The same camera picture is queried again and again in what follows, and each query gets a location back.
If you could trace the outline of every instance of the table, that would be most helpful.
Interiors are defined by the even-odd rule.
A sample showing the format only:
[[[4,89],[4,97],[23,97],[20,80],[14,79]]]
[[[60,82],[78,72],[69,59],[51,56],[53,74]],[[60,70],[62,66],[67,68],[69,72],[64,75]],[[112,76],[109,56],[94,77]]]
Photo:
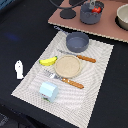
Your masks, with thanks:
[[[60,5],[62,0],[55,1]],[[21,80],[14,65],[21,60],[27,75],[58,32],[48,24],[56,8],[48,0],[23,0],[0,18],[0,104],[11,107],[51,128],[74,125],[11,96]],[[128,44],[88,34],[89,38],[114,45],[88,128],[128,126]]]

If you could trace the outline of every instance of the knife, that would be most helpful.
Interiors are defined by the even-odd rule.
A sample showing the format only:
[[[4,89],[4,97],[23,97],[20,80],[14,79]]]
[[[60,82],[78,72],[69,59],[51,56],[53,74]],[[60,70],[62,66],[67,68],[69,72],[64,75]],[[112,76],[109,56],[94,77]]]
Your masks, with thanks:
[[[73,54],[73,53],[65,52],[65,51],[62,51],[62,50],[59,50],[59,49],[57,49],[57,51],[59,51],[59,52],[61,52],[61,53],[64,53],[64,54],[74,55],[74,56],[78,57],[79,59],[86,60],[86,61],[90,61],[90,62],[92,62],[92,63],[95,63],[95,62],[96,62],[95,59],[92,59],[92,58],[89,58],[89,57],[85,57],[85,56],[81,56],[81,55],[75,55],[75,54]]]

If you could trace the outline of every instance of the placemat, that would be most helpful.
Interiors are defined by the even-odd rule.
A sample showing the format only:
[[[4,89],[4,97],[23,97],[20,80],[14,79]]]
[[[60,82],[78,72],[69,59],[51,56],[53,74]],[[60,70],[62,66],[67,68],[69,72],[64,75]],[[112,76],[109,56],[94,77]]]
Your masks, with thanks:
[[[120,28],[115,21],[117,16],[117,9],[120,6],[127,4],[128,2],[122,3],[124,1],[116,2],[109,0],[100,1],[104,3],[104,9],[100,21],[96,24],[88,25],[80,21],[81,6],[73,8],[73,10],[76,12],[76,17],[68,20],[61,18],[60,12],[62,10],[57,9],[49,18],[48,23],[77,31],[86,32],[97,36],[102,36],[105,38],[128,42],[128,31]],[[71,5],[69,4],[69,0],[64,0],[60,6],[70,7]]]
[[[83,66],[82,72],[79,76],[72,79],[84,85],[84,89],[79,89],[57,79],[50,79],[44,76],[43,69],[45,68],[54,72],[53,65],[44,67],[39,64],[40,59],[47,59],[55,55],[61,57],[63,54],[59,53],[56,50],[57,48],[68,51],[65,41],[65,33],[59,31],[11,95],[60,117],[79,128],[86,128],[94,108],[113,45],[96,40],[89,40],[88,49],[80,54],[92,57],[96,59],[97,62],[91,63],[81,60]],[[38,93],[43,81],[49,81],[58,86],[59,94],[53,103],[41,99],[41,95]]]

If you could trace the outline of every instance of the pan handle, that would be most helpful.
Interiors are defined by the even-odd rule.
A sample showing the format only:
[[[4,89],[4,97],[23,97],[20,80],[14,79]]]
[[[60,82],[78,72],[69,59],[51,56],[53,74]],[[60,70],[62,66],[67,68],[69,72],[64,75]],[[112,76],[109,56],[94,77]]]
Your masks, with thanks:
[[[58,26],[54,26],[54,28],[57,29],[57,30],[59,30],[59,31],[61,31],[61,32],[64,32],[66,35],[69,34],[68,32],[65,32],[65,31],[63,31],[62,29],[60,29]]]

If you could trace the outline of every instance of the metal pan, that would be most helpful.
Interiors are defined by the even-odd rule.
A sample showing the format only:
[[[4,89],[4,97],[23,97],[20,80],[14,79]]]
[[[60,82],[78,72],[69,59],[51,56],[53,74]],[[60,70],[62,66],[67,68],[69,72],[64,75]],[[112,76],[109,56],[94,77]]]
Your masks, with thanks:
[[[90,3],[85,3],[81,6],[80,10],[80,20],[85,24],[95,24],[100,21],[102,11],[104,9],[104,4],[100,1],[95,2],[95,6],[101,8],[100,13],[92,13],[92,9],[89,9]]]
[[[63,31],[57,26],[54,26],[54,28],[64,32],[67,35],[66,46],[71,52],[80,53],[88,48],[89,37],[85,33],[83,32],[68,33]]]

